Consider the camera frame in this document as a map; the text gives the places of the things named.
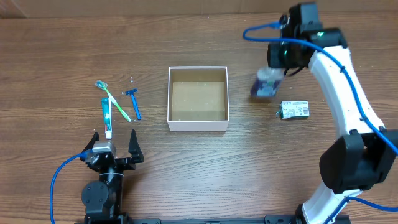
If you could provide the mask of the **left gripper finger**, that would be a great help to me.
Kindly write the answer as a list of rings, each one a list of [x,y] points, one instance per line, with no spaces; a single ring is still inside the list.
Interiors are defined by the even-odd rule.
[[[94,132],[93,137],[81,152],[80,160],[85,161],[86,155],[92,150],[96,141],[100,139],[98,132]]]
[[[136,131],[134,129],[131,130],[131,137],[129,141],[129,149],[128,152],[131,155],[133,163],[143,163],[144,156],[139,147],[139,143],[137,141]]]

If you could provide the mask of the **clear pump soap bottle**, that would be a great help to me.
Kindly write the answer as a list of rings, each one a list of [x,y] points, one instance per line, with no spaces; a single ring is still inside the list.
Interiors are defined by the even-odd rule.
[[[262,67],[257,71],[256,80],[250,94],[256,98],[270,98],[275,96],[284,79],[284,70],[281,68]]]

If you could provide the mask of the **green white soap bar packet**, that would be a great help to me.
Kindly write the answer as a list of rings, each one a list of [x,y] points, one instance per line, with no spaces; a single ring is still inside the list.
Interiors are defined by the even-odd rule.
[[[301,119],[310,116],[308,101],[282,101],[276,113],[281,119]]]

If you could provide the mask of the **blue disposable razor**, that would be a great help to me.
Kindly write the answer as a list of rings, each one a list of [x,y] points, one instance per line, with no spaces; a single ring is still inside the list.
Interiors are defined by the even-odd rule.
[[[134,111],[136,113],[136,118],[137,118],[137,120],[140,121],[141,120],[141,113],[139,111],[139,107],[138,107],[138,104],[137,104],[136,97],[134,96],[134,94],[136,92],[137,92],[137,89],[135,88],[135,89],[126,91],[125,94],[129,95],[131,97],[131,101],[132,101],[132,104],[133,104],[133,107],[134,107]]]

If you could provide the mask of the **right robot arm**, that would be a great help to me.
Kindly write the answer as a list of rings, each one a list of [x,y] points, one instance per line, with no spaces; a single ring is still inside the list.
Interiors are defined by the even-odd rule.
[[[397,156],[397,131],[386,129],[355,74],[339,28],[320,22],[314,2],[289,9],[280,39],[269,44],[272,68],[308,68],[318,80],[336,128],[336,141],[321,156],[321,184],[296,211],[294,223],[341,223],[338,214],[359,194],[383,182]]]

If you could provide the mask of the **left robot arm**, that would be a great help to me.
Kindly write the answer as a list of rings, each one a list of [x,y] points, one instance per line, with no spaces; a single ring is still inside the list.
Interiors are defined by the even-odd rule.
[[[111,140],[100,141],[94,133],[82,150],[81,160],[91,170],[99,173],[99,179],[88,183],[82,190],[85,205],[85,223],[132,223],[129,214],[121,211],[124,172],[135,170],[144,162],[135,130],[131,131],[129,157],[117,157]]]

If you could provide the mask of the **green toothpaste tube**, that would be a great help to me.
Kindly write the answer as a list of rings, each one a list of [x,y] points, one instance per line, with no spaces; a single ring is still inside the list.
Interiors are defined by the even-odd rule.
[[[106,139],[112,139],[113,130],[112,130],[112,117],[111,117],[111,102],[109,98],[101,99],[101,106],[103,110],[103,118],[104,118],[104,133]]]

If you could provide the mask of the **green white toothbrush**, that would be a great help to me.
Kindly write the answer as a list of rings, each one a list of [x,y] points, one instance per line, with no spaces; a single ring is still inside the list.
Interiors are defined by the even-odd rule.
[[[121,115],[124,117],[124,119],[128,122],[131,122],[131,118],[127,115],[127,113],[120,107],[119,103],[116,101],[116,99],[113,97],[113,95],[110,93],[110,91],[108,90],[108,84],[101,81],[101,80],[97,80],[94,84],[94,86],[97,86],[98,88],[104,90],[106,92],[106,94],[108,95],[108,98],[110,100],[110,102],[112,102],[112,104],[117,107],[117,109],[119,110],[119,112],[121,113]]]

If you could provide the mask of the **white open cardboard box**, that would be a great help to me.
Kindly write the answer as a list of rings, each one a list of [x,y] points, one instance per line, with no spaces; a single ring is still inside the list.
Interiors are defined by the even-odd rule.
[[[229,124],[228,68],[169,68],[167,124],[171,131],[226,131]]]

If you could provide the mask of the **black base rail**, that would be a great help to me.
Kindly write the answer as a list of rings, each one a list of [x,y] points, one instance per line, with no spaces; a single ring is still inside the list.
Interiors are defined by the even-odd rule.
[[[77,224],[87,223],[129,223],[129,224],[304,224],[295,215],[266,215],[263,218],[222,218],[222,219],[183,219],[183,220],[161,220],[158,218],[148,219],[110,219],[110,220],[92,220],[85,217]]]

